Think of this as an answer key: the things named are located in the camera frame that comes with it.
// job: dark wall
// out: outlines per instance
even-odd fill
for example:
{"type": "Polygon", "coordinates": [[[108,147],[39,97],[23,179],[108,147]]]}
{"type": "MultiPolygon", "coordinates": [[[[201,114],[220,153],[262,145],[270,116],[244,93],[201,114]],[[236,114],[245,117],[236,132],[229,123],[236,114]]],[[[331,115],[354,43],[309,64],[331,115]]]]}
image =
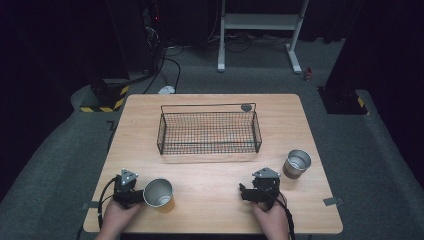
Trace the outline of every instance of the dark wall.
{"type": "Polygon", "coordinates": [[[365,89],[424,185],[424,3],[365,0],[326,88],[365,89]]]}
{"type": "Polygon", "coordinates": [[[72,112],[71,95],[88,83],[69,53],[64,1],[0,5],[0,197],[42,141],[72,112]]]}

